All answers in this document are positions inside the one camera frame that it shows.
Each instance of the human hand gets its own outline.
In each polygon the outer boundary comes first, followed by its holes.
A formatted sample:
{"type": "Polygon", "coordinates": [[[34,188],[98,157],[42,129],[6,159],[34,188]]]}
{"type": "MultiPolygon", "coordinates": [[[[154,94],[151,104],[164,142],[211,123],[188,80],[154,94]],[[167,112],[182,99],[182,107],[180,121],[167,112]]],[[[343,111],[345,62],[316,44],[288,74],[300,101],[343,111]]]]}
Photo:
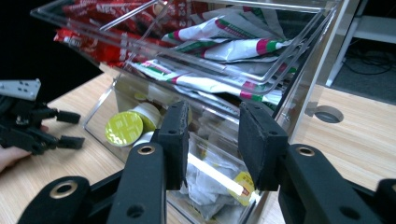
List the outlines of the human hand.
{"type": "MultiPolygon", "coordinates": [[[[49,128],[42,125],[40,130],[46,132],[49,128]]],[[[18,147],[3,148],[0,146],[0,173],[8,166],[12,166],[16,161],[31,155],[32,152],[18,147]]]]}

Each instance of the round lid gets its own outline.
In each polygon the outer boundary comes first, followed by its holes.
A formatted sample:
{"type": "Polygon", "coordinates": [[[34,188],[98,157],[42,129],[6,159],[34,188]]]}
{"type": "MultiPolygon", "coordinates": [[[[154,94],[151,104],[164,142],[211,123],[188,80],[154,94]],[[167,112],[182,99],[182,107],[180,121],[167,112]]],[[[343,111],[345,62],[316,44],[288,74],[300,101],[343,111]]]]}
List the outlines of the round lid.
{"type": "Polygon", "coordinates": [[[106,139],[115,147],[126,147],[134,143],[143,132],[143,121],[132,111],[113,116],[106,125],[106,139]]]}
{"type": "Polygon", "coordinates": [[[137,113],[142,119],[143,133],[155,131],[160,121],[161,113],[154,105],[142,103],[129,111],[137,113]]]}
{"type": "Polygon", "coordinates": [[[134,94],[134,98],[135,98],[136,100],[138,100],[138,101],[145,101],[145,100],[147,100],[146,95],[143,94],[143,93],[140,93],[140,92],[135,93],[135,94],[134,94]]]}

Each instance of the cable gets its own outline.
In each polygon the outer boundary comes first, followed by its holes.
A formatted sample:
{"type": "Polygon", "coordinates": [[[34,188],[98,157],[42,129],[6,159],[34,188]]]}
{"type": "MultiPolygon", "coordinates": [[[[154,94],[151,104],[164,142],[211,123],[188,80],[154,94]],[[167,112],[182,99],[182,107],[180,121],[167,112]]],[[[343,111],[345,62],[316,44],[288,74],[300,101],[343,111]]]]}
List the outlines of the cable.
{"type": "Polygon", "coordinates": [[[387,73],[388,71],[390,71],[392,69],[395,69],[396,62],[392,61],[390,59],[390,57],[387,55],[387,53],[385,53],[383,51],[382,51],[382,53],[383,53],[383,56],[366,56],[366,55],[362,54],[361,52],[359,52],[359,50],[357,50],[357,52],[355,52],[354,50],[349,50],[348,54],[346,55],[346,57],[349,59],[359,59],[364,64],[379,67],[379,68],[383,69],[380,72],[366,73],[366,72],[358,71],[347,63],[344,63],[344,66],[356,74],[365,75],[365,76],[381,75],[381,74],[387,73]]]}
{"type": "Polygon", "coordinates": [[[385,17],[387,17],[388,15],[390,15],[390,13],[396,8],[396,4],[393,5],[393,7],[387,12],[387,14],[385,14],[385,17]]]}
{"type": "Polygon", "coordinates": [[[353,41],[352,43],[349,44],[349,47],[354,45],[354,44],[356,44],[356,43],[358,43],[359,41],[361,41],[361,39],[357,39],[357,40],[353,41]]]}

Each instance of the wooden table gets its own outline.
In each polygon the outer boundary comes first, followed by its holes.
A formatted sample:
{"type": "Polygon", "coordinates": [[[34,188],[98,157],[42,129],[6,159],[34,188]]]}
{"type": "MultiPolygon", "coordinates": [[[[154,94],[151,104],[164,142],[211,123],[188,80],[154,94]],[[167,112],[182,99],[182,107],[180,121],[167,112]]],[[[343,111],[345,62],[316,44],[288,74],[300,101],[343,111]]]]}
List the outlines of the wooden table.
{"type": "MultiPolygon", "coordinates": [[[[294,138],[319,149],[343,178],[375,190],[379,180],[396,178],[396,106],[349,93],[323,89],[318,106],[343,113],[340,123],[305,115],[294,138]]],[[[282,223],[276,193],[270,197],[262,223],[282,223]]]]}
{"type": "MultiPolygon", "coordinates": [[[[77,112],[85,119],[112,82],[101,75],[51,102],[50,107],[77,112]]],[[[322,150],[345,177],[369,189],[384,177],[396,176],[396,107],[339,91],[326,90],[321,104],[338,107],[345,116],[339,124],[304,118],[307,132],[296,142],[322,150]]],[[[81,126],[46,120],[49,133],[85,137],[82,150],[55,149],[26,158],[0,174],[0,222],[15,223],[25,206],[49,182],[66,175],[81,175],[93,184],[122,169],[123,163],[93,139],[81,126]]],[[[261,223],[280,223],[283,218],[276,195],[262,213],[261,223]]],[[[187,223],[168,206],[168,223],[187,223]]]]}

